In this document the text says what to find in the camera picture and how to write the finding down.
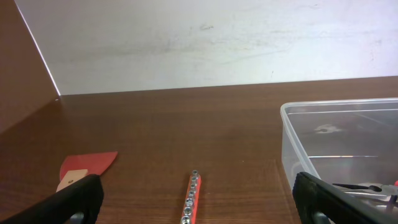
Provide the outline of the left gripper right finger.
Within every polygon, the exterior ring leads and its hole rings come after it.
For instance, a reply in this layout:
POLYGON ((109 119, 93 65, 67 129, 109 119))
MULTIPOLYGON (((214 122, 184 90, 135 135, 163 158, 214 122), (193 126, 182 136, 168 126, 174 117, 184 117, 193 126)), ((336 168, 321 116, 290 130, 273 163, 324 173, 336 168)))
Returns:
POLYGON ((297 174, 292 194, 302 223, 397 223, 385 213, 307 173, 297 174))

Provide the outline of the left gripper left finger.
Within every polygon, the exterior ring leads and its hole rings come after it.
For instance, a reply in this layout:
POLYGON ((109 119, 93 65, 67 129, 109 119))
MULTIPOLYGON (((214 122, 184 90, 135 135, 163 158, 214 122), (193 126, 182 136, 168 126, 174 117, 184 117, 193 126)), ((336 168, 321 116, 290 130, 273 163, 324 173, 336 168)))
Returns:
POLYGON ((64 223, 82 213, 83 223, 95 224, 103 199, 100 176, 90 174, 1 223, 64 223))

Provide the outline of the orange-black long nose pliers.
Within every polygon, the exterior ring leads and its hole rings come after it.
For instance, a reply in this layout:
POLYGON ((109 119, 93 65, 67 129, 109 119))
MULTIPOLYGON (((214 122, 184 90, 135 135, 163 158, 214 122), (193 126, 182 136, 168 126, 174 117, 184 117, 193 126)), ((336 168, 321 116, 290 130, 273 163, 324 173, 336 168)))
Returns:
POLYGON ((385 213, 397 213, 397 186, 387 184, 333 184, 346 194, 385 213))

